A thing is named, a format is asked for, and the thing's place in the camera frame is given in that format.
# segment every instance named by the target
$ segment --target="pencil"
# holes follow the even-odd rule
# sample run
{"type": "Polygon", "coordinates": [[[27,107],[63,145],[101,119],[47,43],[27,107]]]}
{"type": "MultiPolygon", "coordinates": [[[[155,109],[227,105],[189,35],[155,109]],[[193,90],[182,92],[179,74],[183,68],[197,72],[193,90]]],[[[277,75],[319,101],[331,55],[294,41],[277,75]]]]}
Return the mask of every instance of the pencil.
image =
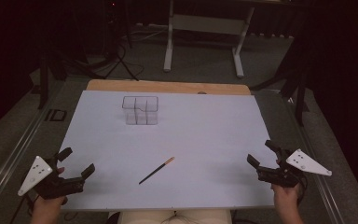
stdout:
{"type": "Polygon", "coordinates": [[[155,174],[157,171],[159,171],[162,167],[164,167],[166,164],[170,163],[171,161],[173,161],[173,159],[175,159],[175,157],[171,157],[169,160],[165,161],[164,163],[162,163],[156,170],[154,170],[150,175],[148,175],[147,177],[145,177],[143,180],[141,180],[141,182],[139,182],[139,184],[144,183],[144,181],[146,181],[147,178],[149,178],[150,176],[152,176],[153,174],[155,174]]]}

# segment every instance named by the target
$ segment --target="white table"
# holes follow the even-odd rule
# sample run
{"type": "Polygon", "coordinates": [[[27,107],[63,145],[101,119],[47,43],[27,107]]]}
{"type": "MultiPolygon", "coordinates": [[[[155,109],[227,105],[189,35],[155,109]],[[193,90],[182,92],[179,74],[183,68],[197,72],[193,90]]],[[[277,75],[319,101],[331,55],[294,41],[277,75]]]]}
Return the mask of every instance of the white table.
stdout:
{"type": "Polygon", "coordinates": [[[245,20],[232,20],[221,18],[209,18],[201,16],[190,16],[175,14],[173,12],[173,0],[170,0],[170,17],[168,23],[168,44],[165,52],[164,71],[171,71],[172,53],[173,53],[173,30],[188,30],[218,33],[225,35],[238,35],[238,45],[232,49],[232,56],[234,59],[235,69],[237,77],[244,77],[240,52],[243,41],[245,40],[246,33],[248,31],[252,15],[255,11],[254,7],[249,7],[246,13],[245,20]]]}
{"type": "MultiPolygon", "coordinates": [[[[111,91],[105,83],[90,85],[111,91]]],[[[130,92],[147,87],[153,91],[153,86],[155,91],[203,86],[208,92],[208,87],[216,90],[213,87],[219,85],[110,83],[116,89],[127,85],[129,91],[85,91],[62,143],[62,148],[74,151],[62,163],[64,177],[79,175],[90,163],[96,167],[84,192],[70,195],[64,209],[234,209],[273,205],[269,184],[258,181],[255,169],[246,161],[251,153],[263,165],[276,166],[274,153],[264,146],[269,135],[255,99],[243,95],[246,87],[220,86],[243,90],[241,95],[229,96],[130,92]],[[158,125],[126,125],[118,108],[122,97],[150,94],[159,98],[158,125]],[[174,161],[138,184],[172,156],[174,161]]]]}

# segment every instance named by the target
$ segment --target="white table leg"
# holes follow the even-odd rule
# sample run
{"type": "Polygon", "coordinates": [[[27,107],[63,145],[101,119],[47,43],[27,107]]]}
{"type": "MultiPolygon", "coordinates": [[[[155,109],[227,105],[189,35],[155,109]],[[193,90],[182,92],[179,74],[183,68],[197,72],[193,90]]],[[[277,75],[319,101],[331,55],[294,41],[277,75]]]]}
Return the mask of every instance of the white table leg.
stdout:
{"type": "Polygon", "coordinates": [[[170,0],[170,17],[168,19],[168,44],[167,44],[167,50],[165,51],[164,72],[171,71],[172,51],[173,51],[172,33],[173,33],[173,0],[170,0]]]}
{"type": "Polygon", "coordinates": [[[253,16],[254,11],[255,11],[254,7],[249,8],[248,15],[246,17],[246,22],[243,25],[243,29],[241,32],[240,42],[238,43],[236,48],[232,49],[232,56],[234,58],[234,64],[235,64],[235,70],[237,72],[237,77],[244,77],[240,52],[241,52],[243,41],[245,40],[245,37],[246,37],[246,33],[248,32],[248,28],[251,23],[251,18],[253,16]]]}

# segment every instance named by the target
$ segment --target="white triangular marker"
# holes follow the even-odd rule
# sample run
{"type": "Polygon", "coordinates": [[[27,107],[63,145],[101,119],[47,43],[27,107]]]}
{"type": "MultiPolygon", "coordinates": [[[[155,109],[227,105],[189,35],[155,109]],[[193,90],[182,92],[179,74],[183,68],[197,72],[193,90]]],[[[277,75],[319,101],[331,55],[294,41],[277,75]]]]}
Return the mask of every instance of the white triangular marker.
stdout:
{"type": "Polygon", "coordinates": [[[36,157],[34,163],[31,166],[28,175],[25,177],[24,182],[21,185],[19,190],[19,196],[24,195],[28,190],[32,189],[40,181],[42,181],[46,176],[51,174],[53,170],[51,167],[41,158],[36,157]]]}
{"type": "Polygon", "coordinates": [[[289,158],[287,158],[286,162],[305,172],[318,175],[332,174],[331,171],[327,170],[313,158],[302,152],[301,149],[296,150],[289,158]]]}

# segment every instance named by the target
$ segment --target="person's arm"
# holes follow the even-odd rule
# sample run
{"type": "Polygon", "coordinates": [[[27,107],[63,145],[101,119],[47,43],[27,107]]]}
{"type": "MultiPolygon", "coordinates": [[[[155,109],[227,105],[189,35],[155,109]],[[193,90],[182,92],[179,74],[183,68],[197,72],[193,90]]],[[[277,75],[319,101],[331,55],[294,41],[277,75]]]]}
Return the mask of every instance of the person's arm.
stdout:
{"type": "Polygon", "coordinates": [[[56,224],[65,197],[45,200],[38,197],[34,202],[31,224],[56,224]]]}
{"type": "Polygon", "coordinates": [[[278,185],[272,185],[271,188],[274,190],[275,209],[282,222],[284,224],[303,224],[297,206],[299,184],[294,188],[283,188],[278,185]]]}

